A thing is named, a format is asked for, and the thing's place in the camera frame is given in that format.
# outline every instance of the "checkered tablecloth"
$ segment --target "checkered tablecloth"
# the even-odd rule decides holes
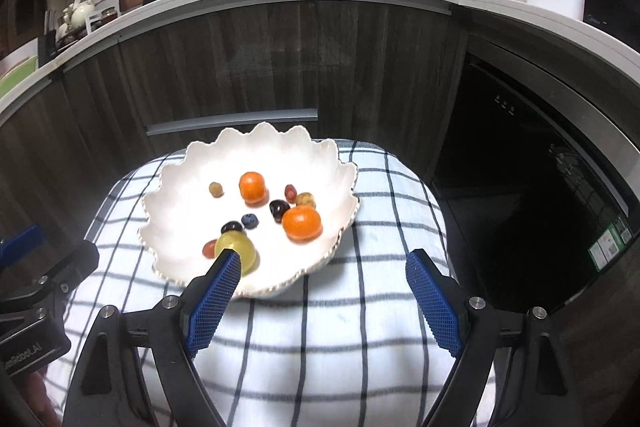
[[[338,140],[340,159],[358,165],[360,211],[331,263],[268,300],[229,304],[212,343],[194,360],[210,397],[233,427],[419,426],[453,363],[426,324],[404,275],[406,254],[424,248],[443,273],[444,220],[433,195],[395,156],[372,144]],[[156,277],[138,242],[141,197],[158,188],[153,160],[119,181],[86,238],[97,270],[75,291],[65,315],[71,350],[49,366],[47,392],[59,413],[97,312],[149,309],[180,287]],[[174,424],[152,353],[140,349],[161,426]],[[494,407],[490,374],[474,420]]]

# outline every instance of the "white scalloped bowl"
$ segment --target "white scalloped bowl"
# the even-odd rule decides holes
[[[269,198],[263,206],[249,207],[240,196],[238,181],[248,171],[264,176]],[[220,236],[222,225],[252,212],[259,224],[246,234],[257,266],[240,279],[234,297],[273,296],[333,258],[360,206],[353,194],[357,177],[354,163],[338,159],[334,140],[313,142],[301,125],[285,133],[266,122],[247,134],[226,128],[215,142],[192,142],[182,162],[162,167],[160,187],[142,198],[147,223],[138,237],[155,256],[157,275],[187,284],[213,263],[202,255],[203,245]],[[213,181],[223,186],[220,198],[209,194]],[[290,241],[269,210],[268,201],[284,199],[287,184],[316,199],[322,233],[306,243]]]

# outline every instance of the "black oven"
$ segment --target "black oven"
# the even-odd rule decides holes
[[[629,165],[640,154],[556,78],[492,44],[483,51],[493,65],[468,55],[432,183],[449,261],[494,307],[552,312],[637,235]]]

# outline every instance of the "white countertop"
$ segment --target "white countertop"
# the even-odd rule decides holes
[[[50,83],[58,68],[70,68],[95,53],[150,29],[198,14],[288,0],[158,0],[125,13],[64,51],[0,98],[0,124]],[[485,10],[519,20],[583,47],[640,84],[640,54],[616,38],[581,21],[513,0],[368,0],[423,7],[443,13],[450,5]]]

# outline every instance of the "scalloped rim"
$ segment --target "scalloped rim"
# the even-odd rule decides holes
[[[269,125],[275,132],[277,132],[278,134],[287,134],[289,131],[291,131],[291,129],[295,129],[295,128],[302,128],[305,131],[306,136],[308,137],[309,141],[313,141],[311,140],[311,135],[309,134],[309,131],[306,129],[305,126],[303,125],[295,125],[293,127],[291,127],[289,130],[282,132],[282,131],[278,131],[276,130],[275,127],[273,127],[273,125],[271,125],[268,122],[261,122],[256,124],[256,126],[249,131],[248,133],[240,133],[242,135],[247,135],[247,134],[251,134],[259,125],[262,124],[267,124]],[[331,138],[326,138],[320,142],[314,142],[314,143],[324,143],[324,142],[333,142],[335,143],[335,140],[331,139]],[[195,142],[191,142],[188,146],[187,149],[184,153],[184,158],[177,164],[170,164],[170,165],[181,165],[182,163],[185,162],[185,160],[187,159],[187,155],[189,154],[189,149],[191,148],[192,145],[196,144],[196,143],[202,143],[204,145],[210,145],[209,143],[204,143],[201,141],[195,141]],[[326,266],[329,261],[331,261],[334,256],[335,256],[335,251],[338,250],[338,247],[340,246],[340,242],[342,240],[342,234],[344,233],[345,230],[347,230],[352,224],[353,221],[355,221],[356,219],[356,214],[358,213],[358,210],[360,209],[360,197],[357,196],[354,192],[353,189],[356,186],[356,182],[358,181],[358,174],[359,174],[359,169],[358,169],[358,165],[353,163],[353,162],[343,162],[342,160],[340,160],[340,152],[338,150],[338,144],[335,143],[335,150],[336,150],[336,160],[338,161],[338,163],[342,164],[342,165],[346,165],[348,163],[353,164],[353,166],[356,169],[355,175],[353,177],[353,184],[351,184],[351,188],[350,188],[350,194],[351,196],[353,196],[356,199],[356,206],[353,209],[353,214],[351,214],[351,217],[349,218],[349,221],[347,223],[347,225],[345,225],[344,227],[342,227],[341,229],[338,230],[338,235],[335,239],[334,244],[332,245],[332,247],[320,258],[319,261],[317,261],[316,263],[312,264],[311,266],[308,266],[307,268],[303,268],[301,270],[298,270],[292,277],[290,277],[289,279],[287,279],[286,281],[283,281],[279,284],[275,284],[273,286],[269,286],[267,288],[264,288],[260,291],[255,291],[255,292],[247,292],[247,291],[243,291],[243,292],[239,292],[237,289],[234,292],[233,296],[231,297],[232,299],[238,299],[238,298],[248,298],[248,299],[254,299],[254,298],[260,298],[260,297],[266,297],[269,294],[277,294],[280,293],[282,291],[284,291],[287,287],[291,286],[296,280],[298,280],[300,277],[302,277],[303,275],[309,275],[312,272],[315,272],[316,270],[321,269],[322,267]],[[154,190],[154,192],[158,192],[160,190],[160,188],[162,187],[162,171],[164,170],[164,166],[162,166],[162,169],[160,169],[160,174],[159,174],[159,182],[160,184],[158,185],[158,188],[156,188],[156,190]],[[158,253],[151,248],[148,244],[146,244],[146,242],[142,239],[142,235],[140,234],[140,229],[142,227],[145,227],[146,225],[149,225],[151,223],[151,216],[149,215],[149,213],[146,210],[146,204],[145,204],[145,197],[146,194],[144,196],[142,196],[142,210],[145,213],[146,216],[146,223],[142,226],[140,226],[138,228],[138,240],[140,241],[140,243],[142,244],[142,246],[145,248],[145,250],[148,250],[153,256],[154,256],[154,263],[151,266],[151,269],[154,271],[154,274],[156,274],[158,277],[161,277],[162,279],[165,279],[166,281],[175,283],[178,286],[187,286],[189,282],[187,281],[180,281],[177,279],[172,279],[171,277],[167,277],[164,274],[162,274],[162,272],[158,271],[156,269],[156,263],[158,262]]]

